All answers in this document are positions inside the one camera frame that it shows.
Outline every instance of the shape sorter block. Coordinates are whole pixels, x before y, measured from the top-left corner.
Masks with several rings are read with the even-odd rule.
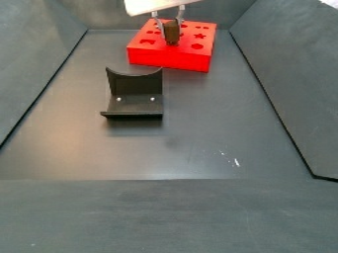
[[[209,72],[216,31],[217,24],[185,21],[179,46],[173,46],[151,19],[127,45],[130,63]]]

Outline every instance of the white speck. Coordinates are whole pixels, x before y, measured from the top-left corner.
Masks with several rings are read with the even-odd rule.
[[[241,165],[240,165],[240,162],[238,162],[238,159],[237,159],[237,158],[236,158],[236,163],[237,163],[238,167],[241,167]]]

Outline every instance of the black curved holder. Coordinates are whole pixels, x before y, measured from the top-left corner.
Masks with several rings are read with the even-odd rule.
[[[162,117],[163,105],[163,69],[149,75],[125,75],[106,68],[111,101],[106,118]]]

